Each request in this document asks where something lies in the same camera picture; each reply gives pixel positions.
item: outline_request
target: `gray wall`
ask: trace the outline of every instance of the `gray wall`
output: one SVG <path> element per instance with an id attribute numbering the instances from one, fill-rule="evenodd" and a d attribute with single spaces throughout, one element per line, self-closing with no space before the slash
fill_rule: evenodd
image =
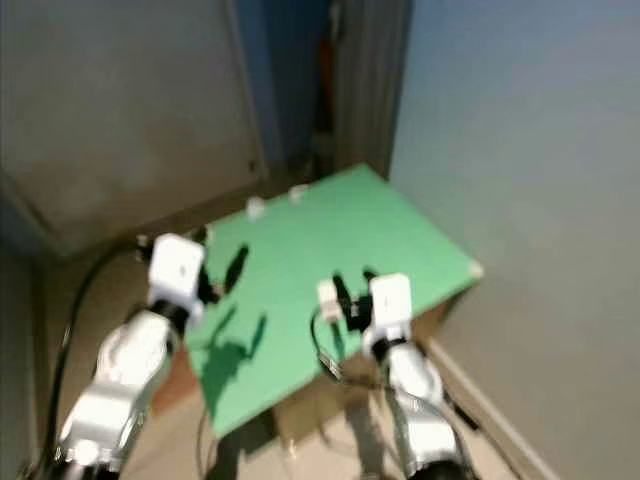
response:
<path id="1" fill-rule="evenodd" d="M 417 1 L 391 181 L 486 267 L 445 348 L 563 477 L 637 478 L 640 3 Z"/>
<path id="2" fill-rule="evenodd" d="M 2 168 L 68 249 L 258 178 L 226 2 L 2 2 Z"/>
<path id="3" fill-rule="evenodd" d="M 0 478 L 14 478 L 35 441 L 32 272 L 0 241 Z"/>

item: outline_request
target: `green tabletop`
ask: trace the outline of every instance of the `green tabletop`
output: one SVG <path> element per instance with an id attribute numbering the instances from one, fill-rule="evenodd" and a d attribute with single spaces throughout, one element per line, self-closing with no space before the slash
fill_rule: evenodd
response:
<path id="1" fill-rule="evenodd" d="M 288 195 L 267 202 L 258 220 L 243 211 L 209 228 L 213 278 L 224 275 L 241 244 L 250 248 L 234 291 L 208 308 L 186 341 L 218 435 L 318 374 L 309 317 L 319 280 L 339 271 L 356 294 L 366 289 L 363 267 L 403 272 L 416 314 L 475 280 L 471 259 L 364 166 L 313 185 L 299 202 Z M 320 342 L 335 353 L 330 329 L 319 330 Z M 343 328 L 341 336 L 347 355 L 359 349 L 359 334 Z"/>

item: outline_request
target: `tiled floor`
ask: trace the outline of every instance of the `tiled floor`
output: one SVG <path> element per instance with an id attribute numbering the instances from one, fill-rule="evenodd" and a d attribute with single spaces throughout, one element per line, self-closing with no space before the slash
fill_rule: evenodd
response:
<path id="1" fill-rule="evenodd" d="M 168 225 L 172 228 L 179 225 L 176 229 L 184 231 L 198 225 L 203 218 L 210 220 L 219 217 L 237 209 L 238 205 L 241 205 L 241 201 L 237 199 L 226 207 L 216 204 L 215 209 L 192 212 L 186 222 Z M 44 272 L 42 311 L 47 338 L 45 351 L 50 369 L 53 369 L 71 299 L 94 258 L 95 253 L 87 253 L 49 267 Z M 145 271 L 130 259 L 119 259 L 109 265 L 92 287 L 69 356 L 60 406 L 61 418 L 66 417 L 75 398 L 88 382 L 100 342 L 109 331 L 121 324 L 131 306 L 143 300 L 145 294 Z M 201 393 L 196 389 L 167 411 L 150 418 L 123 478 L 198 479 L 195 449 L 203 408 Z M 282 402 L 279 408 L 291 412 L 288 421 L 291 423 L 293 418 L 294 424 L 296 415 L 301 418 L 309 415 L 296 401 Z M 459 426 L 483 480 L 515 478 L 481 434 L 470 431 L 462 423 Z M 206 476 L 212 480 L 401 478 L 391 448 L 391 422 L 373 400 L 368 402 L 368 408 L 360 402 L 359 406 L 321 423 L 316 431 L 296 442 L 284 443 L 273 438 L 273 426 L 263 424 L 261 418 L 231 434 L 220 444 L 220 452 L 218 445 L 212 443 L 212 438 L 207 423 L 201 447 L 202 456 L 206 459 L 207 451 L 212 446 L 210 463 L 214 466 Z M 380 465 L 379 454 L 382 451 L 385 452 L 384 461 Z"/>
<path id="2" fill-rule="evenodd" d="M 196 442 L 198 420 L 203 409 L 195 392 L 145 427 L 123 479 L 198 479 Z M 469 447 L 473 463 L 483 480 L 516 480 L 495 449 L 480 433 L 456 420 Z M 206 425 L 202 432 L 201 459 L 206 464 L 212 450 L 209 480 L 321 480 L 321 479 L 401 479 L 393 446 L 392 424 L 384 408 L 371 399 L 368 405 L 349 409 L 322 424 L 318 430 L 295 444 L 285 445 L 261 431 L 259 421 L 243 427 L 231 441 L 225 440 L 221 458 Z M 262 445 L 249 446 L 262 437 Z"/>

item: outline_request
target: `silver robot arm segment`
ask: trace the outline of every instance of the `silver robot arm segment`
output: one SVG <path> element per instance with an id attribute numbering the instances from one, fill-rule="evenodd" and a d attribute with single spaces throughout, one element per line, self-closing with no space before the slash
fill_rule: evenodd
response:
<path id="1" fill-rule="evenodd" d="M 318 296 L 324 317 L 335 317 L 333 312 L 341 309 L 348 330 L 362 333 L 364 353 L 373 356 L 382 370 L 406 477 L 411 480 L 472 478 L 464 443 L 441 413 L 444 392 L 440 375 L 411 341 L 412 301 L 408 277 L 363 273 L 369 283 L 369 294 L 354 302 L 339 275 L 333 277 L 335 288 L 322 282 Z"/>
<path id="2" fill-rule="evenodd" d="M 171 321 L 150 310 L 114 330 L 100 347 L 91 383 L 62 428 L 56 459 L 119 472 L 179 345 Z"/>
<path id="3" fill-rule="evenodd" d="M 204 247 L 173 234 L 154 242 L 149 307 L 111 332 L 96 371 L 72 408 L 55 451 L 56 478 L 74 469 L 117 475 L 124 467 L 157 388 L 170 371 L 185 329 L 199 323 Z"/>

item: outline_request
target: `wire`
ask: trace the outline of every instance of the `wire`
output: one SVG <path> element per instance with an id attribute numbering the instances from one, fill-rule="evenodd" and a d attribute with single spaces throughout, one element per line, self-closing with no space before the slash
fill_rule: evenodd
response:
<path id="1" fill-rule="evenodd" d="M 98 260 L 92 265 L 91 269 L 87 272 L 76 296 L 73 300 L 73 306 L 71 308 L 71 315 L 67 322 L 67 325 L 62 336 L 62 341 L 58 349 L 58 357 L 56 359 L 56 368 L 53 375 L 53 384 L 51 387 L 51 396 L 49 398 L 49 407 L 47 411 L 47 429 L 44 437 L 42 451 L 40 457 L 27 475 L 27 478 L 32 478 L 38 471 L 44 466 L 51 463 L 55 451 L 56 433 L 58 430 L 58 405 L 60 404 L 60 392 L 62 389 L 62 380 L 64 378 L 64 370 L 67 364 L 67 357 L 69 355 L 69 349 L 71 347 L 71 341 L 73 339 L 73 333 L 80 313 L 80 308 L 84 302 L 84 299 L 91 287 L 93 281 L 97 277 L 98 273 L 113 260 L 116 256 L 135 251 L 137 245 L 134 242 L 118 243 L 107 250 Z"/>
<path id="2" fill-rule="evenodd" d="M 203 479 L 205 476 L 205 467 L 202 465 L 202 431 L 204 429 L 204 421 L 207 418 L 207 405 L 202 409 L 202 415 L 198 421 L 198 433 L 196 435 L 196 468 L 198 470 L 198 478 Z"/>
<path id="3" fill-rule="evenodd" d="M 313 342 L 313 348 L 316 350 L 316 355 L 321 351 L 320 344 L 318 343 L 318 336 L 316 335 L 316 319 L 320 313 L 320 307 L 316 307 L 311 313 L 311 320 L 309 320 L 309 329 L 311 330 L 311 341 Z"/>

